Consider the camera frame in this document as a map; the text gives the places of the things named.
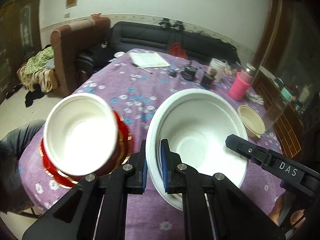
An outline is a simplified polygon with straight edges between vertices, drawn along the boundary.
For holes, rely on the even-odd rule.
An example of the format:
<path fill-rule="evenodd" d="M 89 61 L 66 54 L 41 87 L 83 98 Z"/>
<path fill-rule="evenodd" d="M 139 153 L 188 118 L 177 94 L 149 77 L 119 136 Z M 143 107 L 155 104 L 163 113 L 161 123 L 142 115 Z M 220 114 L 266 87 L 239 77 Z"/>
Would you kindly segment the red gold-rimmed glass plate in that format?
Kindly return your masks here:
<path fill-rule="evenodd" d="M 39 145 L 44 170 L 62 187 L 71 188 L 90 173 L 111 173 L 130 157 L 133 141 L 124 118 L 100 114 L 72 118 L 44 127 Z"/>

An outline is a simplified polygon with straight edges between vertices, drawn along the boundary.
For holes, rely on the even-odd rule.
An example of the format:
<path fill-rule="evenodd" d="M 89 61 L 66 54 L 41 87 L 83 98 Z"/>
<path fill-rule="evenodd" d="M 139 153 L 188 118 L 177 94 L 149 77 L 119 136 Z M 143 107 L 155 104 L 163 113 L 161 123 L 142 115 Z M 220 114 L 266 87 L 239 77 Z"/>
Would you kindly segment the large white paper bowl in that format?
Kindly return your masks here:
<path fill-rule="evenodd" d="M 245 164 L 226 147 L 229 135 L 247 139 L 236 110 L 222 97 L 204 89 L 185 89 L 169 96 L 151 119 L 146 137 L 146 161 L 151 181 L 161 197 L 182 209 L 181 194 L 164 191 L 160 143 L 167 139 L 181 161 L 209 176 L 223 173 L 234 185 L 245 174 Z"/>

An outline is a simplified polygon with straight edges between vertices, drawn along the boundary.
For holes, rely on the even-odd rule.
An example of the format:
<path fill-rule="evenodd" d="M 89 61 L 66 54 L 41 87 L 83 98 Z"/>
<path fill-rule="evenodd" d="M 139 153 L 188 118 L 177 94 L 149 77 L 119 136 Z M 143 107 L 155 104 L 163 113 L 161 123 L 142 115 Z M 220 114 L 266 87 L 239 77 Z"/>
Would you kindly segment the beige plastic bowl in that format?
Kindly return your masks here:
<path fill-rule="evenodd" d="M 241 105 L 238 107 L 238 115 L 244 124 L 247 135 L 251 138 L 261 138 L 265 132 L 265 125 L 259 114 L 251 107 Z"/>

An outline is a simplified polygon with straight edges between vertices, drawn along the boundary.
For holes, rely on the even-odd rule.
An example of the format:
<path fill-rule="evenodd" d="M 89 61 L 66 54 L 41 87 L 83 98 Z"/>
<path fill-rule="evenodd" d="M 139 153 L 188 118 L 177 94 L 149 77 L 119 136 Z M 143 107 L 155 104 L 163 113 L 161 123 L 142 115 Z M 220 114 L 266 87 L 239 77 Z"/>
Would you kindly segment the dark small jar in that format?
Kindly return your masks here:
<path fill-rule="evenodd" d="M 215 76 L 216 76 L 216 71 L 213 72 L 205 72 L 200 85 L 204 88 L 204 89 L 210 89 L 212 83 L 215 80 Z"/>

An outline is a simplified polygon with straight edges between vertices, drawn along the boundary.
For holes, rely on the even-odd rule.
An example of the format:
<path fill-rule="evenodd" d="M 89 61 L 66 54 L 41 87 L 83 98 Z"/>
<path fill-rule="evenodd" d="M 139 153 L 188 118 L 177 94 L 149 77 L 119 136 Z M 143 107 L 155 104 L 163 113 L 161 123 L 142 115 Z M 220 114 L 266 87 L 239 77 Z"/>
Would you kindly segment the small black charger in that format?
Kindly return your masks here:
<path fill-rule="evenodd" d="M 168 75 L 172 78 L 175 78 L 178 75 L 178 70 L 176 69 L 169 69 L 168 70 Z"/>

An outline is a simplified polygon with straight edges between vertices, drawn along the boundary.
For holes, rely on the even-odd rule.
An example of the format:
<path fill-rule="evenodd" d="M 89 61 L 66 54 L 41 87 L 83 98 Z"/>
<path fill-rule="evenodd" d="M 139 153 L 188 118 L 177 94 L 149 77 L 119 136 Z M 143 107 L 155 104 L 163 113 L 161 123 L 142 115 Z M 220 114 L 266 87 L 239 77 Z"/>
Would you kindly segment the black electronic device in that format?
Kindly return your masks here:
<path fill-rule="evenodd" d="M 195 80 L 195 75 L 199 68 L 193 67 L 191 65 L 187 65 L 184 67 L 184 69 L 181 71 L 181 76 L 190 82 L 193 82 Z"/>

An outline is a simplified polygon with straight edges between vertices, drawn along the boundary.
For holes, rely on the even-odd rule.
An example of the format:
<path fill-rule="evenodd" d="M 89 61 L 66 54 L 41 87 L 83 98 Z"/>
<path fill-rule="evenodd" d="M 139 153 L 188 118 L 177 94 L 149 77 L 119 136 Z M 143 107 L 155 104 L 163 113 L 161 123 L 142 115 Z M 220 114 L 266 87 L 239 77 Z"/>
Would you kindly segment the clear ballpoint pen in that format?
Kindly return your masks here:
<path fill-rule="evenodd" d="M 137 64 L 132 63 L 132 62 L 131 62 L 131 64 L 132 64 L 134 67 L 136 67 L 137 69 L 141 69 L 141 70 L 143 70 L 143 71 L 145 71 L 145 72 L 147 72 L 147 73 L 149 73 L 149 74 L 153 74 L 152 71 L 150 71 L 150 70 L 148 70 L 148 69 L 146 69 L 146 68 L 140 67 L 140 66 L 138 66 Z"/>

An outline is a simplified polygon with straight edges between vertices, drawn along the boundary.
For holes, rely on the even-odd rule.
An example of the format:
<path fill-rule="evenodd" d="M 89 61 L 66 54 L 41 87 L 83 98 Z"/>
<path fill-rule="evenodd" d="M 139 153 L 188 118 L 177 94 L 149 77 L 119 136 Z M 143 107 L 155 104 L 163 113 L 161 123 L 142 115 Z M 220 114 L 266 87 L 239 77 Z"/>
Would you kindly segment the white plastic jar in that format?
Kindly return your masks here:
<path fill-rule="evenodd" d="M 218 59 L 211 59 L 208 73 L 214 77 L 214 82 L 220 82 L 223 77 L 224 71 L 226 68 L 226 64 Z"/>

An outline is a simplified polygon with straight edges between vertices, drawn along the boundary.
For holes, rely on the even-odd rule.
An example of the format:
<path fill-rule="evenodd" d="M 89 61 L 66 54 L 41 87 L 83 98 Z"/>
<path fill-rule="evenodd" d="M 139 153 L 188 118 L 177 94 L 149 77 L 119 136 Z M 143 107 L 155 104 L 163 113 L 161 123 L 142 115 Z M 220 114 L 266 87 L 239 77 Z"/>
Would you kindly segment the white paper notepad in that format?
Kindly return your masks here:
<path fill-rule="evenodd" d="M 142 68 L 163 68 L 170 64 L 157 53 L 129 53 L 134 64 Z"/>

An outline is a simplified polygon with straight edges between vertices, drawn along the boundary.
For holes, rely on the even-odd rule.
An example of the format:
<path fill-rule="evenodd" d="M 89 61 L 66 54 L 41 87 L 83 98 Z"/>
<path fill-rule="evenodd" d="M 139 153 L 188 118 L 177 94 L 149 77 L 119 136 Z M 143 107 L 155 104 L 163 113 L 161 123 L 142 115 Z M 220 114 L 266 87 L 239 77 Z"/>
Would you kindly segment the red bag on sofa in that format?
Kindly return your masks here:
<path fill-rule="evenodd" d="M 188 59 L 187 54 L 185 52 L 185 50 L 183 49 L 183 47 L 175 42 L 171 45 L 170 49 L 169 49 L 169 55 L 171 56 L 175 56 L 175 57 L 179 57 L 182 59 Z"/>

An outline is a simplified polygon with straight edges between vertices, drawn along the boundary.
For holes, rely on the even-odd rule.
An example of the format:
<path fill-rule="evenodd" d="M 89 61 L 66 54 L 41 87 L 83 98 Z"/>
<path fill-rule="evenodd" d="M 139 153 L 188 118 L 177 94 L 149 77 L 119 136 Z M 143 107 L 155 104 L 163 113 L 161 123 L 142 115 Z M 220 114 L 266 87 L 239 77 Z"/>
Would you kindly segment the green patterned cloth pile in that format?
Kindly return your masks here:
<path fill-rule="evenodd" d="M 17 71 L 17 76 L 26 90 L 30 92 L 34 92 L 37 86 L 44 93 L 57 89 L 59 83 L 55 75 L 54 50 L 52 46 L 46 46 L 46 48 L 22 64 Z"/>

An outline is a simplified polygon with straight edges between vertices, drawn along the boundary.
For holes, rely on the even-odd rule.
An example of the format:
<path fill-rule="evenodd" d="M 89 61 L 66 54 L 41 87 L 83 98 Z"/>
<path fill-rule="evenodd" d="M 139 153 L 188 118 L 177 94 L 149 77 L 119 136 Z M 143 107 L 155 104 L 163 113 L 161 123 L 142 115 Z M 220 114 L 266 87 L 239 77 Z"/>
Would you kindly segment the black leather sofa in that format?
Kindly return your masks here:
<path fill-rule="evenodd" d="M 118 22 L 106 31 L 102 42 L 81 51 L 75 58 L 75 69 L 88 76 L 105 67 L 117 52 L 144 49 L 169 53 L 179 43 L 187 59 L 208 64 L 212 58 L 226 60 L 229 65 L 240 64 L 237 49 L 230 43 L 199 33 L 163 28 L 132 22 Z"/>

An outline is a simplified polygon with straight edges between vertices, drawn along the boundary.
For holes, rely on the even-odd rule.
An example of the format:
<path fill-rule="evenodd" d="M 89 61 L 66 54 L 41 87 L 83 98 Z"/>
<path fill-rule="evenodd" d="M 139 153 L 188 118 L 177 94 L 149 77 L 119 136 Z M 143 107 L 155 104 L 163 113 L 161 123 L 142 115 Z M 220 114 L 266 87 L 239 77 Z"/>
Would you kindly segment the wooden glass cabinet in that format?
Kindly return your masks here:
<path fill-rule="evenodd" d="M 1 102 L 20 83 L 18 69 L 41 50 L 40 0 L 1 0 Z"/>

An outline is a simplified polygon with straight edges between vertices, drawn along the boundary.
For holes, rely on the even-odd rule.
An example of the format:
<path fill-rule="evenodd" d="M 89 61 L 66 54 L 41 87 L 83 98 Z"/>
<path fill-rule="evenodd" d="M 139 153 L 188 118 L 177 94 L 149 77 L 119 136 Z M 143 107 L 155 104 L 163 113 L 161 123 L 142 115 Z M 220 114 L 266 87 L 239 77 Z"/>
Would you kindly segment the small yellow wall picture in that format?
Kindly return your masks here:
<path fill-rule="evenodd" d="M 77 6 L 77 0 L 66 0 L 66 9 Z"/>

